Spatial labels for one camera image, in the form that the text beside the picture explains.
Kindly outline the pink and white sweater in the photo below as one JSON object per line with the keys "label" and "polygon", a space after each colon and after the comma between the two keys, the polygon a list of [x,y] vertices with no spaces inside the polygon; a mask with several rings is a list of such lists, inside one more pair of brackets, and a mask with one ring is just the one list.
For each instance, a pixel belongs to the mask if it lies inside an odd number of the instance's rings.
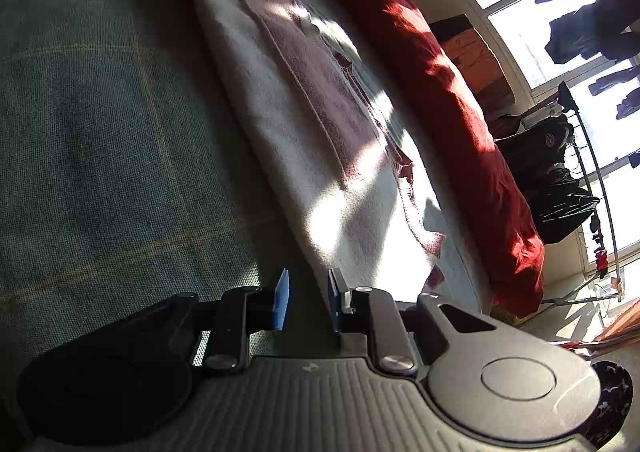
{"label": "pink and white sweater", "polygon": [[299,0],[193,0],[235,111],[314,276],[398,301],[442,283],[413,163]]}

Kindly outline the green plaid bed blanket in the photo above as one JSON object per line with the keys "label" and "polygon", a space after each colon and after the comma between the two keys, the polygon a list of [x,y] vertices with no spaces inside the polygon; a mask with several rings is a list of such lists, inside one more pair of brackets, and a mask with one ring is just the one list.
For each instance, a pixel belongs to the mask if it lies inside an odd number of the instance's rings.
{"label": "green plaid bed blanket", "polygon": [[291,272],[283,332],[319,352],[316,281],[232,112],[191,0],[1,0],[1,368],[180,292]]}

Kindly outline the black hanging jacket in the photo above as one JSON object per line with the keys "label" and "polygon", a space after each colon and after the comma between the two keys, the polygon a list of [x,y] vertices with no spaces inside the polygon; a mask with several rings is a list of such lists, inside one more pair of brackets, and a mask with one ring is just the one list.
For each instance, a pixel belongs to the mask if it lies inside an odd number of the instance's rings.
{"label": "black hanging jacket", "polygon": [[565,151],[573,138],[574,126],[561,114],[496,141],[544,244],[564,240],[599,203],[565,167]]}

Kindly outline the red duvet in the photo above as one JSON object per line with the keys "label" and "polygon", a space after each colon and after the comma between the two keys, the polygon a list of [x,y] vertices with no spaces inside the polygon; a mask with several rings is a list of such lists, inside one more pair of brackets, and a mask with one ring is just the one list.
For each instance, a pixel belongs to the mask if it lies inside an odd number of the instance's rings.
{"label": "red duvet", "polygon": [[487,272],[494,302],[525,318],[544,297],[544,243],[459,70],[411,0],[337,0],[425,128]]}

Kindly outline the right orange curtain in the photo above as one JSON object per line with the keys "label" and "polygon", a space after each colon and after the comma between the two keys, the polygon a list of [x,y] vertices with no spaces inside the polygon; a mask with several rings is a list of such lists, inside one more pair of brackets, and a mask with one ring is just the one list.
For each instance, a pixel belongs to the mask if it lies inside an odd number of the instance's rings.
{"label": "right orange curtain", "polygon": [[575,351],[585,349],[591,354],[606,354],[617,348],[639,342],[639,303],[636,299],[592,342],[557,342],[556,346]]}

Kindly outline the navy star-patterned garment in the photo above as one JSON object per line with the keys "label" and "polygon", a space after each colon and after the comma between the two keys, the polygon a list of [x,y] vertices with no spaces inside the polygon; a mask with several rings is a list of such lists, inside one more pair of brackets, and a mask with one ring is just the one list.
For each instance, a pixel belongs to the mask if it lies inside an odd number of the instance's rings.
{"label": "navy star-patterned garment", "polygon": [[600,449],[613,439],[622,428],[634,398],[634,385],[629,372],[615,362],[592,362],[600,380],[600,398],[584,436]]}

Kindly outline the orange hanging cloth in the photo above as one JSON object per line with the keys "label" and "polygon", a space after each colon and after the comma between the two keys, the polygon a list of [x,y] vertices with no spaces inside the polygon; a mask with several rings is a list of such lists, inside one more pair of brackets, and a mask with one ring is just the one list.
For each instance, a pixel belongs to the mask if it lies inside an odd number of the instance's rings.
{"label": "orange hanging cloth", "polygon": [[515,95],[498,58],[467,16],[438,20],[430,27],[486,115],[515,105]]}

